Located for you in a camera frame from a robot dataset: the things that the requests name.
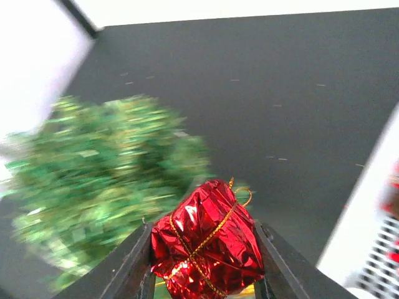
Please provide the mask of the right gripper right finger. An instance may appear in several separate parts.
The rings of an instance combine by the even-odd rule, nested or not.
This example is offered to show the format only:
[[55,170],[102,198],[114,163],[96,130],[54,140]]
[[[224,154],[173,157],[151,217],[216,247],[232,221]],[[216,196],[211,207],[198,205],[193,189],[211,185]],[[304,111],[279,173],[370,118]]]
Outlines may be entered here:
[[264,278],[254,284],[256,298],[355,298],[315,268],[272,227],[256,222],[254,234],[264,265]]

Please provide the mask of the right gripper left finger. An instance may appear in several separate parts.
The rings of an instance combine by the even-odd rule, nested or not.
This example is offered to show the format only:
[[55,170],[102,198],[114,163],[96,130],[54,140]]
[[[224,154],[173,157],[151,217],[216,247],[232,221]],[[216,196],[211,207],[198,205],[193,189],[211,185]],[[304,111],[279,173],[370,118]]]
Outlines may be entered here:
[[62,290],[55,299],[153,298],[150,271],[152,223],[142,224],[95,268]]

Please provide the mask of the white perforated plastic basket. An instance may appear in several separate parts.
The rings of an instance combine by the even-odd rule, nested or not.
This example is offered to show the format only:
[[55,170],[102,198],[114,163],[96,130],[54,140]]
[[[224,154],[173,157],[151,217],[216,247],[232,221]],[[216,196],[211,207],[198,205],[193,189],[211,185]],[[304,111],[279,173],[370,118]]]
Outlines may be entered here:
[[398,106],[378,126],[359,177],[317,262],[356,298],[398,298]]

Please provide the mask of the red gift box ornament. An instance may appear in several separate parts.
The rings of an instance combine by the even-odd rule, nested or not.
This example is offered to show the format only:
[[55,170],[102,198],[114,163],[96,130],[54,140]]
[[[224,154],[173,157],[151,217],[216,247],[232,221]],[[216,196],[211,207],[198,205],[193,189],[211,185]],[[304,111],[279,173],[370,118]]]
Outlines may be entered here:
[[151,272],[172,298],[227,298],[264,278],[255,221],[233,184],[206,181],[153,224]]

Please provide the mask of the small green christmas tree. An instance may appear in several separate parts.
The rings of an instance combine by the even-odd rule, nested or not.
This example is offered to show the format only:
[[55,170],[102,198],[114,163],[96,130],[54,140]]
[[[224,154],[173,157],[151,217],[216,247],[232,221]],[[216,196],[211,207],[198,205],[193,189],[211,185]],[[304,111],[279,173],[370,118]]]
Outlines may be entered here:
[[144,221],[175,208],[210,177],[206,145],[177,112],[138,95],[102,104],[64,97],[35,133],[1,141],[5,195],[19,201],[16,239],[60,270],[59,292],[96,267]]

